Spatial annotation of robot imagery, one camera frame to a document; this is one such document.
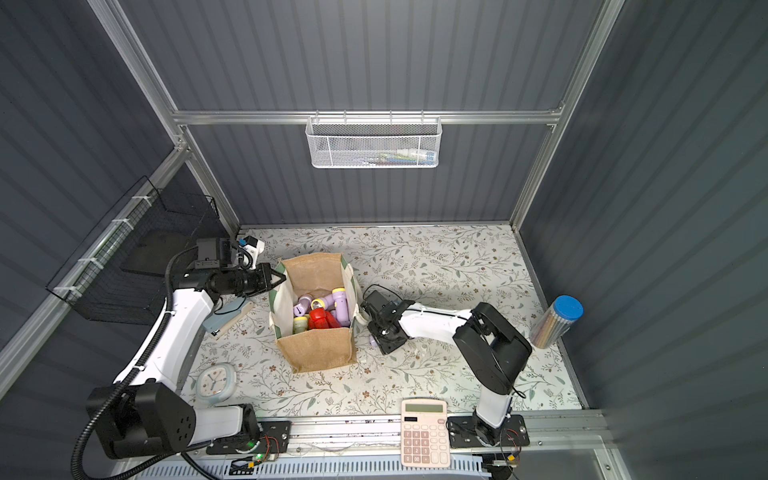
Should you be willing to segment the pale green flashlight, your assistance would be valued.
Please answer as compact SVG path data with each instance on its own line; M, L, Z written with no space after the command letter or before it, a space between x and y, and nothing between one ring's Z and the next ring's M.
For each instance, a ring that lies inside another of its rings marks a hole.
M307 316L297 316L293 319L293 333L299 334L309 329L309 319Z

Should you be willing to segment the purple flashlight vertical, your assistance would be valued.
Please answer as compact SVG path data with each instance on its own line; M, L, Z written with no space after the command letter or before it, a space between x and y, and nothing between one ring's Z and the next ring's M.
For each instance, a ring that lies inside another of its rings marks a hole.
M293 315L295 317L305 316L311 310L311 302L312 297L310 295L300 296L293 306Z

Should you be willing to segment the red flashlight vertical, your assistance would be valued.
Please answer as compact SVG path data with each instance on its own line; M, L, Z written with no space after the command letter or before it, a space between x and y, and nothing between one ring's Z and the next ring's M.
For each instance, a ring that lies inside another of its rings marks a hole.
M314 309L309 313L309 329L335 329L341 326L336 321L332 311L322 308Z

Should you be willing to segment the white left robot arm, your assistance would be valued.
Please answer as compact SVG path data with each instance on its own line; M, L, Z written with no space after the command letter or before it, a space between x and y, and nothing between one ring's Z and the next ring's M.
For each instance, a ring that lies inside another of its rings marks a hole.
M170 297L133 359L113 385L89 395L90 420L80 441L97 436L110 459L176 454L224 438L257 444L262 431L252 408L196 409L180 391L216 302L227 295L262 294L285 280L268 263L171 276Z

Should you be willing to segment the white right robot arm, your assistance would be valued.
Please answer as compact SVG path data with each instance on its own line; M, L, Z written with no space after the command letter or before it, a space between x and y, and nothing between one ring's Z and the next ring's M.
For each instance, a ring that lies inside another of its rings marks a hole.
M363 310L369 333L384 355L418 338L454 345L480 384L476 431L490 435L501 430L532 346L495 307L480 302L471 309L446 310L413 300L388 300L375 292L363 301Z

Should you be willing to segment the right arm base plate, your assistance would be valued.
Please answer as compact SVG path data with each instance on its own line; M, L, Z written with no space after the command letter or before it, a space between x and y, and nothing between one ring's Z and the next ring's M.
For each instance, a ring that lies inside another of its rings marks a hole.
M491 427L477 415L450 416L447 420L452 448L502 447L521 449L530 445L525 420L521 415L507 414L499 427Z

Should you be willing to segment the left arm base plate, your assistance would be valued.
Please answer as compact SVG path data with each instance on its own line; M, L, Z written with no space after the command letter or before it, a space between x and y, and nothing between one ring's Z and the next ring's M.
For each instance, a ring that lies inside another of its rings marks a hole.
M287 451L290 421L261 421L256 432L241 432L237 435L216 439L205 450L208 455L279 455Z

